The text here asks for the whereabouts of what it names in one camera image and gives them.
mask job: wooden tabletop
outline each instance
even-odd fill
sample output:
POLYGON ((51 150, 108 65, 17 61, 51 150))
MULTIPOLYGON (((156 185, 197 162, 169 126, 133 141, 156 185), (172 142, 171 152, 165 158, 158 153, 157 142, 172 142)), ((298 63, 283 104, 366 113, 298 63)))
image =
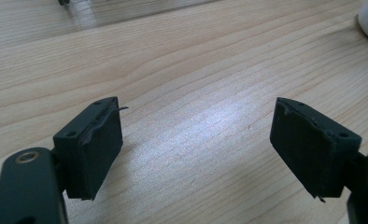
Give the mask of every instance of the wooden tabletop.
POLYGON ((269 141, 278 96, 362 136, 368 38, 355 0, 0 0, 0 169, 118 96, 123 148, 70 223, 348 223, 269 141))

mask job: wood grain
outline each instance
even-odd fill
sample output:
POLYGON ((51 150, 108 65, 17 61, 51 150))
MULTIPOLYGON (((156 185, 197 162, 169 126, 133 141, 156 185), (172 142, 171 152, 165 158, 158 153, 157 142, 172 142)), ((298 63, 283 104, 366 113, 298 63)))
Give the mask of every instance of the wood grain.
POLYGON ((269 131, 284 96, 368 153, 361 3, 142 1, 0 1, 0 168, 117 95, 124 146, 93 202, 66 200, 70 223, 348 223, 349 192, 313 199, 269 131))

